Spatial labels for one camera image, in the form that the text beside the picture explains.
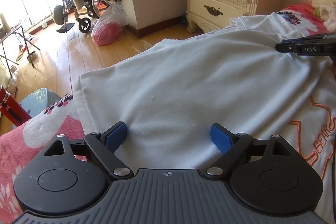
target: black clamp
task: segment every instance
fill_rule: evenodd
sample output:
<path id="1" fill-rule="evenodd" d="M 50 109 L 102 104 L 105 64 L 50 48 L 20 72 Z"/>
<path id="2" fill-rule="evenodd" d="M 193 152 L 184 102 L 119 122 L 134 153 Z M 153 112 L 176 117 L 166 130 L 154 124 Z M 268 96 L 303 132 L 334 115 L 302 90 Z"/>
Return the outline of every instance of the black clamp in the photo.
<path id="1" fill-rule="evenodd" d="M 83 140 L 57 135 L 14 182 L 25 211 L 15 223 L 323 223 L 313 213 L 322 180 L 279 135 L 254 140 L 214 124 L 211 140 L 223 155 L 205 170 L 135 175 L 114 155 L 126 135 L 123 122 Z"/>
<path id="2" fill-rule="evenodd" d="M 298 55 L 329 56 L 336 63 L 336 33 L 322 33 L 297 39 L 286 39 L 276 45 L 278 52 Z"/>

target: red fire extinguisher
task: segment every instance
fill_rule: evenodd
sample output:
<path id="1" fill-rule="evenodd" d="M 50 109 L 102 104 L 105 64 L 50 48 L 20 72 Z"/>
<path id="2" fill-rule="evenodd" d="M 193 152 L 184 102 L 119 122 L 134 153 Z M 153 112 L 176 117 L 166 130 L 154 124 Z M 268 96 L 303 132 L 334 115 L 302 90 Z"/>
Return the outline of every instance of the red fire extinguisher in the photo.
<path id="1" fill-rule="evenodd" d="M 31 119 L 28 112 L 23 109 L 13 96 L 2 85 L 0 87 L 0 112 L 17 127 Z"/>

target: blue stool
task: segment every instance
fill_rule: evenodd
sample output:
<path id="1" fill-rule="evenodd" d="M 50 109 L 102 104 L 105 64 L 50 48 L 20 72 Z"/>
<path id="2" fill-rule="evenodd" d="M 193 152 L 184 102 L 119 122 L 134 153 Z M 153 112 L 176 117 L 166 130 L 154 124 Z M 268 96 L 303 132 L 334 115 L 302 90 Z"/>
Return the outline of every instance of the blue stool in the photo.
<path id="1" fill-rule="evenodd" d="M 62 98 L 56 93 L 46 88 L 41 88 L 24 98 L 20 102 L 20 105 L 31 117 L 35 117 L 60 99 Z"/>

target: pink blanket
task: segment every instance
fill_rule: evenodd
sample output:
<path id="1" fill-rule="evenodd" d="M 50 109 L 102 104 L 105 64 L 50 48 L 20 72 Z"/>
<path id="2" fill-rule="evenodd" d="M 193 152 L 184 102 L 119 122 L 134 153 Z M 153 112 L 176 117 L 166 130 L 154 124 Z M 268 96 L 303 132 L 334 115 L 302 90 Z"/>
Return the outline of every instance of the pink blanket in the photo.
<path id="1" fill-rule="evenodd" d="M 22 210 L 13 191 L 20 171 L 56 135 L 82 139 L 73 96 L 68 95 L 33 119 L 0 137 L 0 220 L 13 222 Z"/>

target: small wheel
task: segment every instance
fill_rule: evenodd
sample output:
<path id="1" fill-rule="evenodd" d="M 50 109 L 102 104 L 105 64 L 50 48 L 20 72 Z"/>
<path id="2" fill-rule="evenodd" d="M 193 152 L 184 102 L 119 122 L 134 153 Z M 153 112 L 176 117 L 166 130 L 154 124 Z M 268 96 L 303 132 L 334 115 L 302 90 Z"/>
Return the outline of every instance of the small wheel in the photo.
<path id="1" fill-rule="evenodd" d="M 91 20 L 89 18 L 87 18 L 87 17 L 82 18 L 79 21 L 78 28 L 83 33 L 89 32 L 90 29 L 91 29 Z"/>

